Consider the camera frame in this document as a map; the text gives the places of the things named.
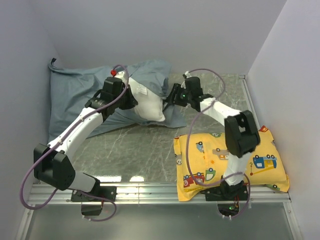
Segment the white pillow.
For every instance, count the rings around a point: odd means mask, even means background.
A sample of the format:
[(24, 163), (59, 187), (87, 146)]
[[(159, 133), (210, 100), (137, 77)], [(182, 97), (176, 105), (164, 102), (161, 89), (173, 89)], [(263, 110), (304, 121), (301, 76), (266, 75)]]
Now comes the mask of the white pillow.
[(131, 93), (138, 102), (133, 111), (147, 121), (163, 122), (166, 117), (163, 114), (163, 101), (146, 86), (129, 78)]

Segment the blue striped pillowcase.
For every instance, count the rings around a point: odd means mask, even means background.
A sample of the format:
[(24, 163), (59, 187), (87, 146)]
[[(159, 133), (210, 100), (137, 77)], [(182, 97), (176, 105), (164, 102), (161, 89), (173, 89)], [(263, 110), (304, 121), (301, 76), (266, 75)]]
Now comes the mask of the blue striped pillowcase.
[[(48, 140), (57, 138), (80, 114), (85, 103), (103, 87), (109, 77), (111, 66), (100, 66), (91, 69), (59, 68), (53, 62), (50, 69), (51, 115), (49, 121)], [(126, 67), (129, 77), (143, 85), (160, 98), (166, 98), (171, 88), (169, 74), (171, 64), (161, 59), (142, 61)], [(168, 128), (182, 128), (186, 120), (177, 106), (169, 105), (163, 108), (164, 121), (147, 120), (140, 117), (132, 109), (117, 108), (107, 120), (90, 136), (104, 134), (133, 124), (141, 126), (158, 125)]]

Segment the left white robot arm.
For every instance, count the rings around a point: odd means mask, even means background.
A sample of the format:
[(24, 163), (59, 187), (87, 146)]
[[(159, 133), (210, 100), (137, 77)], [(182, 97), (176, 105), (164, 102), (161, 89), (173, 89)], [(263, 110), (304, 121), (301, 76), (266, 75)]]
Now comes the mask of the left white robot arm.
[(34, 149), (34, 177), (61, 191), (80, 190), (89, 201), (96, 201), (101, 195), (99, 180), (76, 171), (71, 160), (83, 141), (116, 110), (129, 110), (137, 104), (124, 71), (108, 77), (57, 138)]

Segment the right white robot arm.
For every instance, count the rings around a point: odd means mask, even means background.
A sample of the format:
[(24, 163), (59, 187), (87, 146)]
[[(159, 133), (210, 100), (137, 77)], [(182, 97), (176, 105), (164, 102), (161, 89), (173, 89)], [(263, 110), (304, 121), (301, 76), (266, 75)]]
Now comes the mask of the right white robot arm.
[(213, 187), (220, 191), (226, 200), (233, 199), (244, 187), (245, 170), (252, 152), (260, 144), (261, 139), (253, 114), (249, 110), (239, 111), (217, 100), (211, 94), (205, 94), (200, 79), (196, 76), (184, 75), (182, 84), (175, 83), (165, 100), (170, 105), (180, 107), (191, 106), (198, 115), (206, 115), (224, 127), (224, 141), (229, 152), (227, 167), (221, 179), (211, 182), (216, 173), (213, 168), (206, 171), (192, 172), (191, 151), (198, 150), (206, 154), (205, 142), (191, 142), (191, 134), (186, 135), (185, 152), (181, 162), (188, 173), (182, 177), (183, 187)]

